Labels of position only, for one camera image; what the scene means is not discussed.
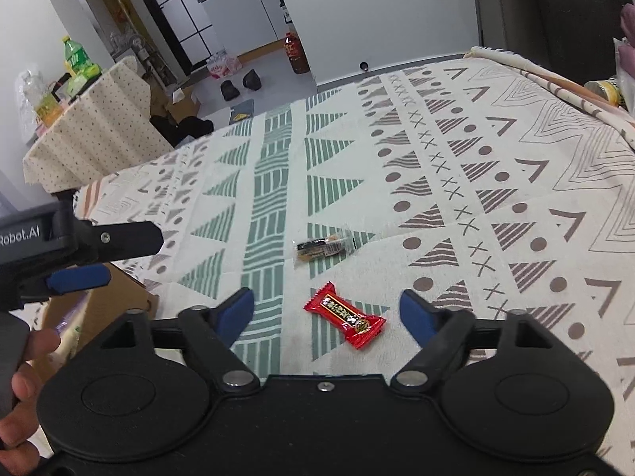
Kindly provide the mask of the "person's left hand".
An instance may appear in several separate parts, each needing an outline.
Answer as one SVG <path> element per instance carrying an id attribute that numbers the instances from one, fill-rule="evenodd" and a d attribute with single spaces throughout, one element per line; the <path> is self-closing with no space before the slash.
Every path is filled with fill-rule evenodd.
<path id="1" fill-rule="evenodd" d="M 39 450 L 32 444 L 30 437 L 39 429 L 37 400 L 42 382 L 30 361 L 47 356 L 59 344 L 60 338 L 55 330 L 31 332 L 23 363 L 12 377 L 12 390 L 17 397 L 17 404 L 1 420 L 1 466 L 10 475 L 29 475 L 39 465 Z"/>

